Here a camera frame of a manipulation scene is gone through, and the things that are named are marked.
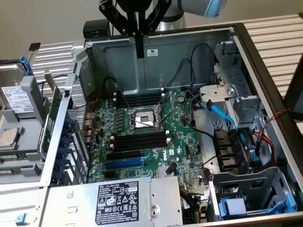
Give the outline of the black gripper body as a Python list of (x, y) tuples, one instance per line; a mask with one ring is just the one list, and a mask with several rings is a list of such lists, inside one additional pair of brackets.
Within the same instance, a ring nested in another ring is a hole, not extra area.
[(117, 0), (123, 11), (146, 11), (152, 0)]

